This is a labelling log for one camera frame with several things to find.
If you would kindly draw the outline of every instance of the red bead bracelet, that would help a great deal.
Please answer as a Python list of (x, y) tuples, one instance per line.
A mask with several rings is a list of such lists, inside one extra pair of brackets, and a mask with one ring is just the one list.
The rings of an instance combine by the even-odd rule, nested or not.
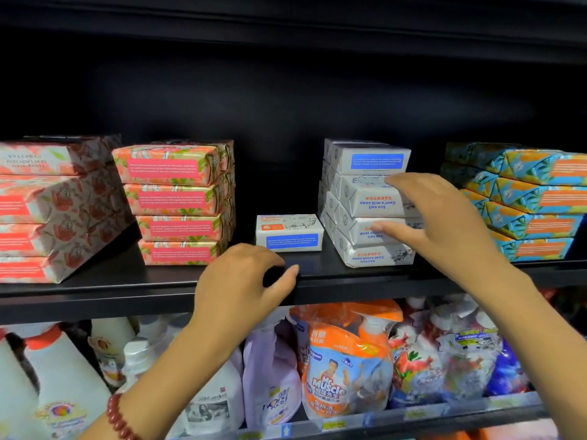
[(112, 425), (114, 432), (118, 433), (118, 438), (121, 440), (143, 440), (139, 435), (135, 434), (132, 428), (123, 420), (118, 407), (120, 397), (121, 394), (114, 394), (108, 399), (108, 405), (106, 407), (108, 423)]

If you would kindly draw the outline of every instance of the store shelf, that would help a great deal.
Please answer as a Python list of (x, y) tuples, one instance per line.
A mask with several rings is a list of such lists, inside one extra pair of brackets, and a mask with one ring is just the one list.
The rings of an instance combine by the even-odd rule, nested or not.
[(400, 440), (444, 434), (545, 418), (548, 413), (536, 392), (504, 395), (409, 409), (394, 409), (324, 420), (303, 420), (303, 408), (293, 421), (268, 427), (263, 432), (241, 429), (236, 433), (198, 437), (201, 440), (250, 440), (272, 438), (315, 438), (320, 440)]
[(585, 64), (584, 0), (548, 3), (554, 1), (0, 0), (0, 24), (194, 42)]
[[(132, 226), (61, 284), (0, 284), (0, 323), (79, 320), (193, 310), (203, 267), (150, 266), (136, 245)], [(413, 266), (346, 267), (325, 237), (320, 252), (283, 253), (286, 266), (299, 264), (297, 287), (284, 304), (442, 295), (460, 288), (422, 258)], [(518, 265), (539, 287), (587, 283), (586, 261)], [(271, 283), (281, 273), (266, 275)]]

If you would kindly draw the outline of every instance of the left hand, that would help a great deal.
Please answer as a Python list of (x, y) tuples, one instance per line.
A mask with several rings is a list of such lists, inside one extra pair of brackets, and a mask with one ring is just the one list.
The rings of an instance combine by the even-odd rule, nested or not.
[(197, 326), (199, 336), (214, 332), (218, 340), (231, 347), (230, 354), (294, 289), (297, 265), (287, 269), (271, 287), (263, 287), (266, 271), (283, 264), (282, 257), (265, 247), (232, 246), (200, 276), (190, 326)]

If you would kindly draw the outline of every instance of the hand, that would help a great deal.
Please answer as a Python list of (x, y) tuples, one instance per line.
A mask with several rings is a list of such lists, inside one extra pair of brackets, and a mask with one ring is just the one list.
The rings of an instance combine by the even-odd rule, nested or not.
[(377, 221), (372, 230), (409, 245), (465, 290), (487, 269), (513, 269), (497, 250), (475, 206), (436, 174), (401, 173), (385, 178), (418, 208), (424, 229)]
[(263, 287), (268, 268), (283, 266), (283, 258), (261, 246), (238, 244), (211, 263), (195, 288), (190, 325), (197, 336), (214, 334), (230, 355), (251, 330), (266, 318), (296, 283), (299, 266), (291, 266), (271, 287)]

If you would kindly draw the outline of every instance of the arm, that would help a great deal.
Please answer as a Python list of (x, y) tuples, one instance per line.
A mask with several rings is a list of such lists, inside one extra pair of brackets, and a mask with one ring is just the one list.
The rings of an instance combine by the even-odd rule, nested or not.
[(432, 174), (386, 178), (424, 218), (417, 230), (375, 222), (455, 281), (487, 311), (532, 379), (567, 440), (587, 432), (587, 343), (542, 298), (523, 272), (496, 249), (477, 210), (455, 187)]
[[(282, 265), (273, 251), (239, 244), (204, 270), (189, 325), (120, 399), (120, 413), (135, 434), (143, 440), (163, 439), (239, 343), (289, 295), (298, 266), (271, 287), (262, 285), (267, 269)], [(118, 435), (102, 415), (80, 440), (118, 440)]]

